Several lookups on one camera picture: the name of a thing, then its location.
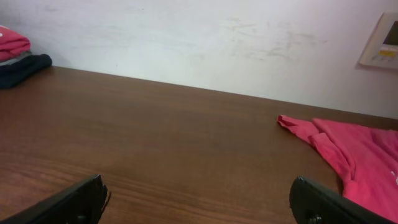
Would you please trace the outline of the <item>orange Fram t-shirt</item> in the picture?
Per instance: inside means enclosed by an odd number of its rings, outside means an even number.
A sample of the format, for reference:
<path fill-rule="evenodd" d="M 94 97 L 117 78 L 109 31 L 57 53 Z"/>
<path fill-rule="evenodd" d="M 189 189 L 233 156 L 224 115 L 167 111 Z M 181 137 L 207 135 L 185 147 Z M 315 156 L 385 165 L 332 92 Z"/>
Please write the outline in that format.
<path fill-rule="evenodd" d="M 30 40 L 7 27 L 1 26 L 1 61 L 7 61 L 30 50 Z"/>

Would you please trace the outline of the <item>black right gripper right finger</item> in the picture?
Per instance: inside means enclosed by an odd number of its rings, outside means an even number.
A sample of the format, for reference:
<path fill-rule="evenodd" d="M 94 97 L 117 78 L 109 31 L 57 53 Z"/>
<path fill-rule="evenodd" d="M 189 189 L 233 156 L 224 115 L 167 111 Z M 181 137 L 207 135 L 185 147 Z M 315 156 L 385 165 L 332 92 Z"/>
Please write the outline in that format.
<path fill-rule="evenodd" d="M 289 204 L 298 224 L 394 224 L 304 177 L 293 181 Z"/>

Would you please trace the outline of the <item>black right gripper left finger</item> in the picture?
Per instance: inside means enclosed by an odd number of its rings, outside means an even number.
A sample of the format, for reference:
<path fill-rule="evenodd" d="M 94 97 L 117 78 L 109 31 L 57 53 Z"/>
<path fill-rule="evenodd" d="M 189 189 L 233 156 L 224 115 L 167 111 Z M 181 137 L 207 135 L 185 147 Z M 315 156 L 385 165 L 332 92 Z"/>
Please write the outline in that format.
<path fill-rule="evenodd" d="M 111 192 L 99 174 L 1 220 L 1 224 L 98 224 Z"/>

